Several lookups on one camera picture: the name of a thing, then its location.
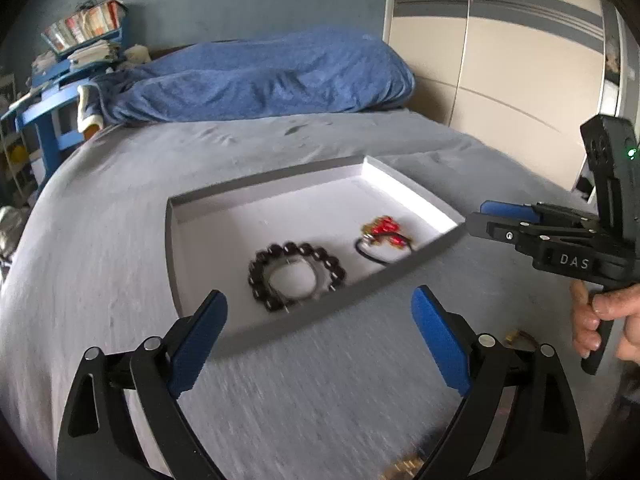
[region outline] human hand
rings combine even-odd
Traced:
[[[601,320],[626,317],[625,330],[616,357],[640,364],[640,285],[596,294],[589,304],[589,292],[584,283],[573,280],[571,287],[574,348],[587,358],[601,343],[596,332]]]

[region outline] blue blanket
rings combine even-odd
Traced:
[[[104,123],[213,121],[402,105],[415,80],[380,38],[322,29],[200,43],[92,80],[80,117]]]

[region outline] blue gripper pad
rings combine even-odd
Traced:
[[[464,397],[471,387],[468,369],[470,349],[454,334],[455,327],[449,313],[426,285],[414,290],[411,313],[445,383]]]
[[[540,223],[540,215],[533,211],[533,208],[529,205],[507,204],[506,202],[487,200],[482,202],[480,212],[485,215],[524,220],[532,224]]]
[[[193,385],[226,323],[226,297],[214,291],[198,308],[191,330],[182,340],[172,359],[173,373],[167,384],[169,394],[177,399]]]

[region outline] screw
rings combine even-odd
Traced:
[[[553,357],[556,354],[554,348],[548,344],[540,345],[540,352],[545,357]]]
[[[160,346],[160,338],[155,335],[145,340],[143,343],[145,350],[155,350]]]
[[[495,339],[492,335],[481,334],[478,336],[478,342],[487,348],[491,348],[495,345]]]
[[[92,346],[84,353],[84,358],[87,361],[92,361],[98,357],[99,353],[100,353],[100,349],[97,346]]]

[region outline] bed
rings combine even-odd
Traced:
[[[479,141],[404,109],[103,130],[47,184],[1,295],[0,409],[49,477],[82,352],[135,348],[177,317],[164,257],[167,198],[360,153],[463,215],[488,199],[580,205]],[[461,234],[411,274],[303,330],[210,358],[179,403],[222,472],[371,479],[440,434],[460,397],[444,385],[412,321],[410,295],[422,283],[476,332],[521,328],[553,344],[592,444],[622,367],[605,362],[596,378],[580,370],[568,280],[532,270],[505,244]],[[166,470],[134,399],[130,408],[150,464]]]

